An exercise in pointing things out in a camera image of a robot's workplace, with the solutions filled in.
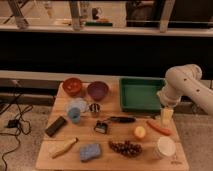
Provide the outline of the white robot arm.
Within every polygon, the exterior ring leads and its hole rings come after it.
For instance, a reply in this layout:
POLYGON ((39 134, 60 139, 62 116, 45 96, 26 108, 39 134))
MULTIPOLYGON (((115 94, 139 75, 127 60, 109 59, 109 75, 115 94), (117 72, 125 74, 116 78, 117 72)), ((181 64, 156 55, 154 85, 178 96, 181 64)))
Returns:
POLYGON ((175 108, 183 96, 189 97, 207 114, 213 116, 213 90, 200 80, 202 70, 196 64, 169 68, 165 73, 165 85, 157 92, 164 107, 175 108))

